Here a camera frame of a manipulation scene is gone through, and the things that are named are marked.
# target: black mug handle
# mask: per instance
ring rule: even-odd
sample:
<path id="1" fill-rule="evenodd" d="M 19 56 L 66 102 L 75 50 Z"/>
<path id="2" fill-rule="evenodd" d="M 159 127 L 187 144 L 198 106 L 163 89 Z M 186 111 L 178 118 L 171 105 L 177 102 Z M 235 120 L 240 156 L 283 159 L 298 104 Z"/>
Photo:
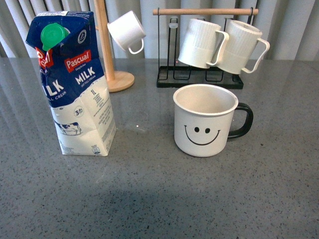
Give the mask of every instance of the black mug handle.
<path id="1" fill-rule="evenodd" d="M 254 114 L 251 108 L 245 104 L 245 103 L 238 103 L 236 111 L 246 111 L 247 116 L 244 125 L 236 130 L 230 131 L 228 134 L 228 138 L 239 138 L 241 136 L 244 136 L 248 133 L 248 131 L 251 128 L 251 125 L 253 124 Z"/>

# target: pascual milk carton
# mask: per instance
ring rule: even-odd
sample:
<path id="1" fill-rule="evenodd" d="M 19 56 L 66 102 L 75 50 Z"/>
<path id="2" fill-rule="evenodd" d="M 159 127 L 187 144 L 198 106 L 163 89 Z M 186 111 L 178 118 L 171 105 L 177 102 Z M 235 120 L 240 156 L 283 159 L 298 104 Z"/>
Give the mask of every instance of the pascual milk carton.
<path id="1" fill-rule="evenodd" d="M 109 153 L 116 127 L 92 12 L 44 12 L 30 26 L 63 154 Z"/>

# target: mug rack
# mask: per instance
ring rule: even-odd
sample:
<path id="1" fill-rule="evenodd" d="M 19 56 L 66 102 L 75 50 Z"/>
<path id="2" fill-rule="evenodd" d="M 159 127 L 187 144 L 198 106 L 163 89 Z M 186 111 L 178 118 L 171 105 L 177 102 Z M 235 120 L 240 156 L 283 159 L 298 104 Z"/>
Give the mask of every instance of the mug rack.
<path id="1" fill-rule="evenodd" d="M 154 9 L 153 15 L 158 16 L 158 88 L 175 87 L 190 84 L 210 84 L 224 87 L 226 89 L 243 89 L 244 83 L 239 75 L 231 74 L 220 70 L 218 67 L 210 67 L 202 69 L 192 66 L 177 66 L 176 47 L 178 32 L 178 17 L 176 15 L 247 15 L 247 23 L 251 24 L 252 16 L 258 14 L 258 9 L 251 7 L 250 9 L 242 8 L 209 8 L 209 9 Z M 167 60 L 166 65 L 160 65 L 160 15 L 173 15 L 168 24 L 168 40 L 167 40 Z M 170 64 L 170 41 L 171 36 L 175 38 L 173 64 Z"/>

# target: wooden base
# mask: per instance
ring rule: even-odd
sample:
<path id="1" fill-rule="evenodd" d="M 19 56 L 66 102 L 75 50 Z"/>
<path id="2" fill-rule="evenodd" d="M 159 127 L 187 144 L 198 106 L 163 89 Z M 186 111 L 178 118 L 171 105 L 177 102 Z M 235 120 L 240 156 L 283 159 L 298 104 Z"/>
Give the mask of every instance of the wooden base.
<path id="1" fill-rule="evenodd" d="M 118 92 L 131 87 L 134 84 L 134 76 L 124 71 L 115 71 L 115 79 L 108 80 L 109 92 Z"/>

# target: wooden rod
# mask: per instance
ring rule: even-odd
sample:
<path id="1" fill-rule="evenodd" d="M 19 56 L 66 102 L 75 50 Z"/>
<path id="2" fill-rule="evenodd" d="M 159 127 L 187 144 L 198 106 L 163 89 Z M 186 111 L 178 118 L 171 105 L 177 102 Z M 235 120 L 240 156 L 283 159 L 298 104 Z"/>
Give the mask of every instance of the wooden rod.
<path id="1" fill-rule="evenodd" d="M 104 0 L 94 0 L 98 29 L 100 33 L 103 61 L 105 67 L 105 76 L 107 81 L 115 80 L 111 45 L 109 40 L 108 20 L 105 11 Z"/>
<path id="2" fill-rule="evenodd" d="M 154 9 L 153 15 L 250 15 L 251 9 L 243 8 L 203 8 L 203 9 Z"/>

